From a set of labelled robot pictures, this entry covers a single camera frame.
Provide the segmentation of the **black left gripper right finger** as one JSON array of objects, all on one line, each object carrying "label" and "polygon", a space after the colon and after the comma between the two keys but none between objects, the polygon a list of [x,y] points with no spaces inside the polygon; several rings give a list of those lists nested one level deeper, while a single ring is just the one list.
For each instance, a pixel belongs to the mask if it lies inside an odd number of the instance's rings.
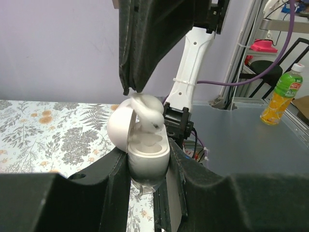
[{"label": "black left gripper right finger", "polygon": [[168,173],[154,194],[155,231],[308,231],[308,174],[222,177],[168,142]]}]

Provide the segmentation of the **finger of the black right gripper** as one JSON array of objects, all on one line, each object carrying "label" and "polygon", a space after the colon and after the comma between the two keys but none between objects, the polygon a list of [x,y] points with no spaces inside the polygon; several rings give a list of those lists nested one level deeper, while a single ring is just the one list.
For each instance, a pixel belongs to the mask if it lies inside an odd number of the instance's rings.
[{"label": "finger of the black right gripper", "polygon": [[130,84],[141,93],[160,60],[190,31],[203,22],[208,0],[141,0],[134,16]]},{"label": "finger of the black right gripper", "polygon": [[135,0],[119,1],[119,77],[124,95],[129,94],[130,88],[136,90],[135,7]]}]

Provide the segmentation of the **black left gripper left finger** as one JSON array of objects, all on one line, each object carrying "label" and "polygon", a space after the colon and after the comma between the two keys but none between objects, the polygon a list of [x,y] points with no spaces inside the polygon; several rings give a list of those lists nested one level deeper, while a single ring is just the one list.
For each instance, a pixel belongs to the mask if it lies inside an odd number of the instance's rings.
[{"label": "black left gripper left finger", "polygon": [[58,173],[2,174],[3,232],[124,232],[130,175],[127,155],[115,148],[65,178]]}]

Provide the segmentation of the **white clip earbud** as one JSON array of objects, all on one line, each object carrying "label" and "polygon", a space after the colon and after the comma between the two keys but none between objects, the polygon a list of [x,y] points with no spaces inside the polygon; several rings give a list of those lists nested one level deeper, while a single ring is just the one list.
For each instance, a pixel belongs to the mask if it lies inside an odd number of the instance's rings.
[{"label": "white clip earbud", "polygon": [[155,133],[162,130],[164,107],[158,98],[149,94],[134,93],[130,100],[131,107],[139,118],[142,131]]}]

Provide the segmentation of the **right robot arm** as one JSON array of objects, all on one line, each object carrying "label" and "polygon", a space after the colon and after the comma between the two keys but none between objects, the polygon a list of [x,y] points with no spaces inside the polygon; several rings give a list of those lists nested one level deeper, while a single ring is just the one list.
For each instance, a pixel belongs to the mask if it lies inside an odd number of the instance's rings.
[{"label": "right robot arm", "polygon": [[[219,0],[121,0],[119,10],[119,77],[140,119],[138,129],[156,133],[168,124],[170,136],[190,135],[189,121],[197,76],[204,55],[220,34],[229,2]],[[185,38],[185,47],[167,103],[159,111],[144,102],[142,91],[160,60]]]}]

